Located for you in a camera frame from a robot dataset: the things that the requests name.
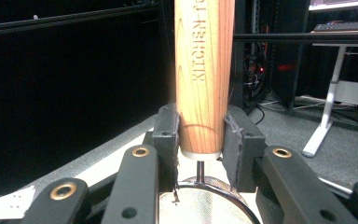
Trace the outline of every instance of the black cable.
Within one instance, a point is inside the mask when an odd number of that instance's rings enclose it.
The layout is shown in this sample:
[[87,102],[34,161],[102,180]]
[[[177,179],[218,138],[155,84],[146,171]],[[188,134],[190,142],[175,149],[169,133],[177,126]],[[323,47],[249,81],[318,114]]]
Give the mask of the black cable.
[[266,116],[266,114],[264,113],[264,111],[263,111],[258,105],[256,106],[256,108],[261,111],[262,117],[261,117],[261,119],[260,119],[258,122],[255,123],[255,125],[259,124],[259,123],[264,119],[264,117]]

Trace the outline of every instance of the electronic equipment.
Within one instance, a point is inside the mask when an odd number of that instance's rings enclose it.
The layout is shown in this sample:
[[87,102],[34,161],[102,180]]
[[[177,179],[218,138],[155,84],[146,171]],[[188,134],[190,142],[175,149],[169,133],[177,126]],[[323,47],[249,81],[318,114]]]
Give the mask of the electronic equipment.
[[358,0],[310,0],[310,11],[358,8]]
[[313,32],[337,32],[337,31],[358,31],[358,21],[353,22],[328,22],[318,24]]

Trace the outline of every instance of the gray carpet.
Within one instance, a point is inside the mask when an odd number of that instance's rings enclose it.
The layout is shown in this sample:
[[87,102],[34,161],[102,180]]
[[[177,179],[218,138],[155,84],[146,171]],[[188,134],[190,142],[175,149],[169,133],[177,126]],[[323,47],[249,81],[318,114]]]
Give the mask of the gray carpet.
[[[279,105],[268,105],[280,108]],[[322,107],[302,108],[293,115],[260,106],[264,111],[264,119],[257,125],[266,136],[269,146],[290,147],[301,152],[318,127],[322,117]],[[262,113],[254,109],[249,116],[258,122]],[[325,137],[316,156],[304,158],[315,173],[326,180],[352,189],[358,182],[358,124],[353,120],[333,118],[333,126]]]

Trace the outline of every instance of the metal rod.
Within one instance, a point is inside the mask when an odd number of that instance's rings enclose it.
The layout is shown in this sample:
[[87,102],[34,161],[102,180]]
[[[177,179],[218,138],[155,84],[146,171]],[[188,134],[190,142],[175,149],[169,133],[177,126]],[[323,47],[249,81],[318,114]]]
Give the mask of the metal rod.
[[147,11],[157,11],[158,4],[146,4],[135,7],[119,7],[99,11],[82,12],[63,16],[32,19],[28,21],[11,21],[0,23],[0,35],[14,32],[47,28],[82,21],[94,21],[115,16],[130,15]]
[[204,161],[197,161],[197,183],[205,184]]
[[334,34],[291,33],[291,34],[235,34],[234,41],[263,43],[334,43],[358,44],[358,32]]

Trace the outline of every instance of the wooden handle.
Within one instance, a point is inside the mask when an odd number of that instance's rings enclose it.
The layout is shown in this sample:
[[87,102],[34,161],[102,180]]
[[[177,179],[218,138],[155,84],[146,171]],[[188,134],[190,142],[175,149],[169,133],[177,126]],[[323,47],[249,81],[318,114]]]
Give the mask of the wooden handle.
[[175,1],[180,146],[198,161],[220,155],[227,113],[234,0]]

